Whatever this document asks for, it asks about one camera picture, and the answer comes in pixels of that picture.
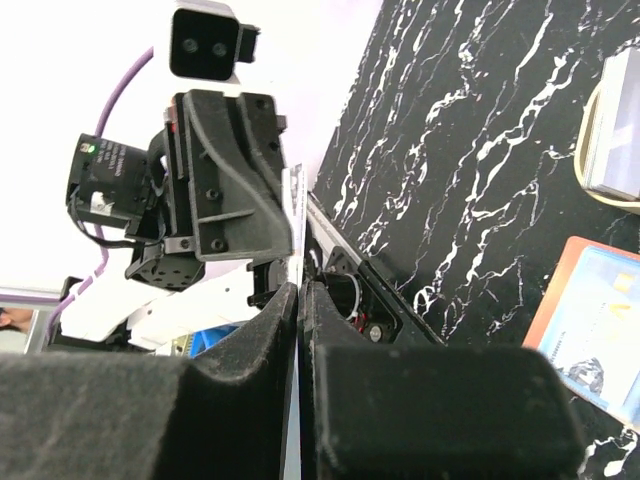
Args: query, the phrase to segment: camera lens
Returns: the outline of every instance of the camera lens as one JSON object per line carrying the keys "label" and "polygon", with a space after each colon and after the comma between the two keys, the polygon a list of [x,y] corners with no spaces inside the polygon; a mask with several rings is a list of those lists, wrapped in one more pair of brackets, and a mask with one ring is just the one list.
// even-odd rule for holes
{"label": "camera lens", "polygon": [[198,42],[196,42],[193,38],[187,38],[184,42],[182,42],[182,48],[187,53],[196,53],[198,51]]}
{"label": "camera lens", "polygon": [[227,54],[227,46],[224,43],[216,43],[213,46],[213,54],[216,57],[224,57]]}

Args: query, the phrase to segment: depth camera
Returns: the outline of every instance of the depth camera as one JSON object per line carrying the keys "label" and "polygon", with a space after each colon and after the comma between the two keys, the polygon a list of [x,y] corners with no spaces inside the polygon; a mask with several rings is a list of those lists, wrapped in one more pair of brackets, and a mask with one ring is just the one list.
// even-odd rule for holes
{"label": "depth camera", "polygon": [[177,77],[224,82],[236,62],[253,62],[257,28],[224,4],[179,1],[173,12],[169,67]]}

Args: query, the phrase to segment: table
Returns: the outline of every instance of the table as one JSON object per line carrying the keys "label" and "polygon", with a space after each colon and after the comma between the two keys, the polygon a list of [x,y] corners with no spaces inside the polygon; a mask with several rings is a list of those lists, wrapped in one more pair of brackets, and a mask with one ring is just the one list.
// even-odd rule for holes
{"label": "table", "polygon": [[[449,343],[519,344],[568,237],[640,250],[640,218],[572,165],[604,59],[631,46],[632,0],[387,1],[314,193]],[[640,478],[637,434],[571,402],[580,478]]]}

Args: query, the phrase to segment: label sticker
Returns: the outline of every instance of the label sticker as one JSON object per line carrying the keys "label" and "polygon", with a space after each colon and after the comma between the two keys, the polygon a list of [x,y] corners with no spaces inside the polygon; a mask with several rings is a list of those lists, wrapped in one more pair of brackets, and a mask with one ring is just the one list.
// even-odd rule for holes
{"label": "label sticker", "polygon": [[113,202],[107,203],[102,192],[93,192],[91,195],[91,205],[89,211],[95,215],[111,216]]}

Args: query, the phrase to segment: screw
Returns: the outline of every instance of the screw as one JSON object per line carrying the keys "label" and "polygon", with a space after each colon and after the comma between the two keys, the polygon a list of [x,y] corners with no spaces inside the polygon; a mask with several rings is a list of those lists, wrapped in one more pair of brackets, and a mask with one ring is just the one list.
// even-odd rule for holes
{"label": "screw", "polygon": [[382,340],[382,329],[377,325],[371,327],[371,330],[369,331],[369,338],[372,342],[378,343]]}
{"label": "screw", "polygon": [[217,190],[207,190],[207,193],[205,193],[205,196],[207,197],[208,200],[220,200],[222,198],[222,192],[219,192]]}
{"label": "screw", "polygon": [[224,243],[224,240],[216,238],[213,242],[211,242],[211,248],[214,252],[223,252],[227,249],[227,245]]}

